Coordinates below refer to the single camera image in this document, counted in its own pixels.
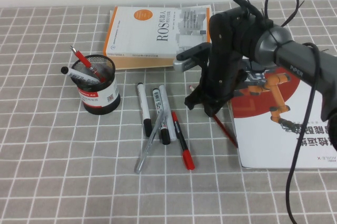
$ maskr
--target clear plastic pen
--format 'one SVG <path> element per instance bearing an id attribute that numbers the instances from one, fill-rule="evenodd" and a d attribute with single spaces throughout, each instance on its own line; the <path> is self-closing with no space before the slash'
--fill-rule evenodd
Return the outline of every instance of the clear plastic pen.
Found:
<path id="1" fill-rule="evenodd" d="M 137 174 L 141 173 L 141 171 L 142 171 L 142 168 L 143 168 L 143 165 L 144 165 L 144 163 L 145 163 L 147 154 L 148 154 L 148 152 L 149 152 L 149 150 L 150 150 L 150 148 L 151 148 L 151 145 L 152 145 L 152 143 L 153 143 L 153 139 L 154 139 L 154 137 L 155 137 L 155 135 L 156 135 L 156 133 L 157 133 L 157 131 L 158 131 L 158 129 L 159 129 L 159 127 L 160 127 L 162 121 L 163 121 L 163 119 L 164 119 L 164 111 L 161 110 L 160 113 L 158 114 L 156 123 L 155 123 L 155 125 L 154 125 L 154 127 L 153 127 L 153 129 L 152 129 L 152 132 L 151 132 L 151 134 L 150 134 L 150 137 L 149 137 L 148 140 L 147 140 L 146 147 L 144 148 L 144 150 L 143 150 L 143 152 L 142 152 L 140 161 L 139 161 L 138 165 L 137 165 L 136 168 L 135 168 L 135 173 L 137 173 Z"/>

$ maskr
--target marker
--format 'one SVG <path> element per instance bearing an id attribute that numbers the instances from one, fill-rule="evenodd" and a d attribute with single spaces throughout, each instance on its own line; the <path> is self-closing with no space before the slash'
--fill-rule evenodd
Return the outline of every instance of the marker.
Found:
<path id="1" fill-rule="evenodd" d="M 160 127 L 160 124 L 161 122 L 165 120 L 164 118 L 164 111 L 161 110 L 158 114 L 158 117 L 157 117 L 157 120 L 156 120 L 156 123 L 154 125 L 154 128 L 152 129 L 152 132 L 151 132 L 151 135 L 150 137 L 148 138 L 148 141 L 147 141 L 147 144 L 146 144 L 146 147 L 144 149 L 144 151 L 142 152 L 142 155 L 141 155 L 141 160 L 139 161 L 138 165 L 136 166 L 135 168 L 135 173 L 139 174 L 141 173 L 142 171 L 142 168 L 143 168 L 143 165 L 145 163 L 145 160 L 146 160 L 146 157 L 147 157 L 147 154 L 151 148 L 151 145 L 153 143 L 153 139 L 156 135 L 156 132 L 159 130 L 159 127 Z"/>
<path id="2" fill-rule="evenodd" d="M 183 156 L 185 166 L 186 166 L 187 170 L 194 170 L 194 168 L 195 168 L 194 162 L 193 162 L 191 153 L 189 151 L 189 148 L 186 144 L 183 133 L 181 131 L 181 127 L 179 125 L 179 121 L 178 121 L 178 118 L 177 118 L 177 115 L 175 114 L 175 112 L 172 112 L 172 117 L 173 117 L 173 121 L 174 121 L 175 133 L 176 133 L 177 138 L 179 139 L 180 145 L 183 149 L 183 155 L 182 156 Z"/>
<path id="3" fill-rule="evenodd" d="M 165 119 L 166 119 L 166 123 L 167 123 L 167 129 L 168 129 L 168 133 L 170 134 L 170 139 L 171 141 L 176 141 L 177 137 L 174 131 L 174 124 L 173 124 L 173 119 L 172 119 L 172 114 L 171 114 L 171 108 L 170 108 L 170 103 L 169 103 L 169 99 L 167 97 L 167 93 L 166 93 L 166 89 L 164 85 L 161 85 L 159 87 L 159 91 L 160 91 L 160 96 L 162 98 L 162 102 L 163 102 L 163 107 L 164 107 L 164 112 L 165 112 Z"/>
<path id="4" fill-rule="evenodd" d="M 83 54 L 79 50 L 76 50 L 73 46 L 70 46 L 70 48 L 72 49 L 75 56 L 84 64 L 86 68 L 88 68 L 93 74 L 95 74 L 101 82 L 105 82 L 105 78 L 98 72 L 95 67 L 92 66 L 90 61 L 85 56 L 83 56 Z"/>
<path id="5" fill-rule="evenodd" d="M 85 74 L 85 73 L 81 73 L 78 70 L 74 70 L 73 68 L 69 68 L 67 66 L 63 66 L 61 68 L 61 73 L 63 73 L 64 75 L 68 75 L 72 78 L 76 78 L 76 79 L 88 82 L 92 85 L 100 83 L 100 81 L 97 78 L 94 78 L 94 77 L 92 77 L 88 74 Z"/>
<path id="6" fill-rule="evenodd" d="M 160 92 L 159 92 L 158 88 L 154 88 L 153 91 L 152 91 L 152 94 L 153 94 L 153 98 L 154 98 L 154 103 L 156 105 L 157 114 L 159 114 L 160 111 L 164 111 L 164 107 L 163 107 L 162 99 L 161 99 Z M 162 136 L 162 143 L 164 145 L 167 145 L 167 144 L 171 143 L 170 133 L 168 131 L 169 130 L 167 129 L 166 120 L 164 119 L 162 124 L 161 124 L 161 127 L 160 127 L 160 132 L 161 132 L 161 136 Z"/>
<path id="7" fill-rule="evenodd" d="M 138 83 L 137 90 L 138 90 L 139 100 L 141 103 L 145 135 L 149 137 L 152 131 L 152 124 L 151 124 L 150 112 L 148 110 L 145 87 L 143 83 Z"/>

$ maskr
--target grid pattern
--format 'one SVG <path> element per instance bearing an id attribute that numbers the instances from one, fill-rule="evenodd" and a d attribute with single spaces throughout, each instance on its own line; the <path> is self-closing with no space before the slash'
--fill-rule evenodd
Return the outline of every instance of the grid pattern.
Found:
<path id="1" fill-rule="evenodd" d="M 281 24 L 294 5 L 270 2 L 269 16 Z M 231 7 L 212 4 L 214 13 Z M 236 150 L 201 106 L 184 106 L 200 69 L 118 71 L 117 110 L 104 116 L 85 111 L 60 68 L 76 61 L 70 45 L 85 55 L 102 53 L 112 9 L 0 9 L 0 224 L 290 223 L 288 171 L 241 168 Z M 297 42 L 337 55 L 337 0 L 306 1 L 287 28 Z M 166 85 L 194 171 L 184 168 L 177 141 L 163 146 L 156 139 L 142 174 L 134 174 L 145 141 L 138 82 L 145 83 L 152 118 L 152 89 Z M 231 125 L 226 107 L 218 116 Z M 336 179 L 335 170 L 295 173 L 291 205 L 298 223 L 336 224 Z"/>

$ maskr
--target black mesh pen holder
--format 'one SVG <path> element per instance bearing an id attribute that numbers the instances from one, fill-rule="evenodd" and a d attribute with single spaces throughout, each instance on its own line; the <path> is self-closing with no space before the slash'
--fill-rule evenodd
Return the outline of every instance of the black mesh pen holder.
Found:
<path id="1" fill-rule="evenodd" d="M 105 115 L 115 110 L 121 102 L 115 78 L 116 67 L 114 62 L 103 55 L 86 56 L 92 67 L 105 78 L 98 84 L 91 84 L 83 80 L 71 78 L 78 87 L 78 92 L 84 108 L 94 115 Z M 76 61 L 72 68 L 81 73 L 96 76 L 80 61 Z"/>

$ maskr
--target book cover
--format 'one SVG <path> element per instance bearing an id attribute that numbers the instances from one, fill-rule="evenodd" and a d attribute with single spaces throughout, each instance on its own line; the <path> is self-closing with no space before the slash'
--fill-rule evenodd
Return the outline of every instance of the book cover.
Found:
<path id="1" fill-rule="evenodd" d="M 308 105 L 311 87 L 281 67 L 261 73 L 248 59 L 247 80 L 235 91 L 229 108 L 247 168 L 290 168 Z M 297 168 L 336 168 L 327 122 L 321 120 L 322 95 L 317 91 Z"/>
<path id="2" fill-rule="evenodd" d="M 210 6 L 116 7 L 104 55 L 117 69 L 171 66 L 175 56 L 210 41 Z"/>

